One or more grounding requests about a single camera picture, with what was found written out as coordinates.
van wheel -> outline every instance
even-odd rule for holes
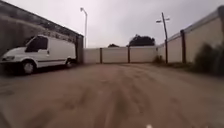
[[[34,72],[35,66],[30,61],[23,62],[23,72],[27,75],[32,74]]]
[[[68,59],[68,60],[66,61],[65,66],[66,66],[67,68],[71,68],[71,67],[73,66],[71,59]]]

sky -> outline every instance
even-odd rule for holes
[[[164,12],[169,37],[200,20],[224,0],[4,0],[62,26],[84,34],[88,13],[87,47],[126,46],[136,34],[164,42],[162,24],[156,23]]]

ground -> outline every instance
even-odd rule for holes
[[[221,128],[224,80],[149,64],[0,78],[1,128]]]

lamp post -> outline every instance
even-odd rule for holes
[[[85,11],[85,9],[83,7],[80,8],[80,11],[81,12],[84,12],[85,14],[85,37],[84,37],[84,48],[86,48],[86,41],[87,41],[87,18],[88,18],[88,14],[87,12]]]
[[[169,18],[165,18],[164,14],[162,12],[162,20],[156,21],[156,23],[163,23],[164,31],[165,31],[165,53],[166,53],[166,63],[168,63],[168,34],[167,34],[167,28],[166,28],[166,21],[170,20]]]

van tire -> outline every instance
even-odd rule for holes
[[[72,68],[73,63],[71,59],[67,59],[66,63],[65,63],[66,68]]]
[[[36,69],[35,64],[32,61],[26,60],[22,63],[22,70],[25,75],[30,75]]]

